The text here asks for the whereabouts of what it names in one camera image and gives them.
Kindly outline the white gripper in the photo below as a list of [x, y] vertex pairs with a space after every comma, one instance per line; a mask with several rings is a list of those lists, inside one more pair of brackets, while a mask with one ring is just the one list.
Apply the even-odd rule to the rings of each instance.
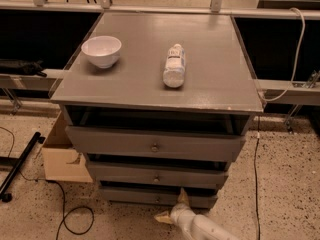
[[156, 214], [154, 219], [159, 223], [173, 223], [184, 233], [195, 233], [195, 222], [198, 215], [189, 207], [189, 197], [184, 188], [180, 189], [178, 202], [170, 213], [168, 211], [161, 212]]

